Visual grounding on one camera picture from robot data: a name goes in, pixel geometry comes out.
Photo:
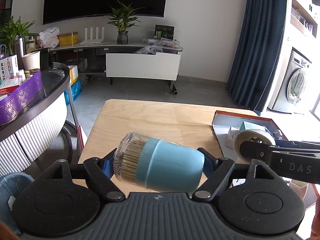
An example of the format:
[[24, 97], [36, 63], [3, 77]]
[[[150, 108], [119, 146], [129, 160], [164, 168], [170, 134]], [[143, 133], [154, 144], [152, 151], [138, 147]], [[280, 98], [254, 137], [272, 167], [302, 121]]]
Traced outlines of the right hand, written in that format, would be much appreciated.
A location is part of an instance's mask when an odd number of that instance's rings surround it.
[[316, 202], [316, 213], [313, 218], [311, 236], [310, 239], [319, 239], [320, 238], [320, 198], [318, 197]]

